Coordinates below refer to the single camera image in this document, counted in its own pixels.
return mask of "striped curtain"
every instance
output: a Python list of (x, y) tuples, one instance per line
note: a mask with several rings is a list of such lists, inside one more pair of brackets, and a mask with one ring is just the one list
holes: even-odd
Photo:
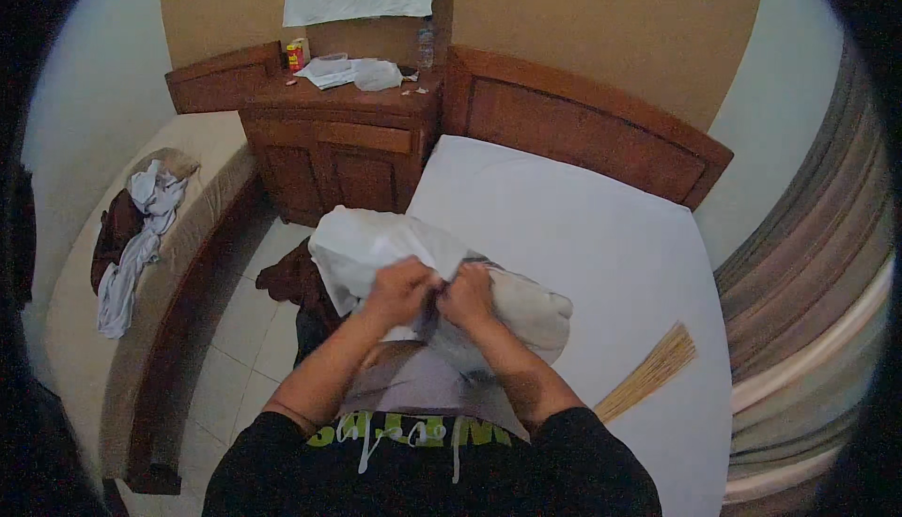
[(733, 377), (722, 515), (804, 509), (857, 422), (893, 272), (884, 135), (847, 41), (805, 161), (715, 272)]

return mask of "water bottle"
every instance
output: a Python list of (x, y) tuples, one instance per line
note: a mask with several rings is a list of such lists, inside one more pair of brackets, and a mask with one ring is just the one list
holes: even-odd
[(420, 46), (418, 67), (420, 70), (432, 69), (435, 62), (435, 29), (431, 15), (423, 17), (423, 27), (417, 32), (417, 44)]

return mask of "crumpled clothes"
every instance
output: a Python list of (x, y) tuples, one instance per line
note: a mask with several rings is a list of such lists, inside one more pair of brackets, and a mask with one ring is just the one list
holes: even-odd
[(132, 202), (128, 190), (121, 189), (100, 216), (100, 233), (91, 259), (91, 288), (97, 294), (109, 263), (119, 264), (128, 242), (144, 228), (144, 214)]
[(97, 289), (97, 330), (108, 338), (118, 339), (132, 325), (134, 287), (144, 265), (159, 259), (160, 236), (175, 221), (186, 185), (187, 178), (179, 181), (158, 159), (146, 172), (132, 175), (129, 194), (146, 216), (141, 233), (125, 246), (119, 264), (107, 264)]

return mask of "black t-shirt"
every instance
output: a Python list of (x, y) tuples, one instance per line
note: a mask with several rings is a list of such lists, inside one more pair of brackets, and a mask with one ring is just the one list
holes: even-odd
[(210, 479), (204, 515), (660, 515), (658, 492), (591, 410), (525, 443), (464, 416), (358, 411), (309, 440), (261, 413)]

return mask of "pillowcase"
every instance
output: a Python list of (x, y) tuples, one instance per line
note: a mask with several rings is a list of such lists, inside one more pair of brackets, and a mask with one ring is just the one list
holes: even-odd
[(160, 159), (163, 167), (168, 169), (172, 176), (181, 181), (185, 177), (194, 174), (200, 168), (200, 163), (195, 161), (185, 152), (175, 149), (174, 147), (162, 147), (156, 151), (146, 155), (134, 164), (132, 170), (125, 176), (125, 187), (128, 188), (128, 182), (135, 173), (143, 173), (147, 167), (151, 166), (154, 159)]

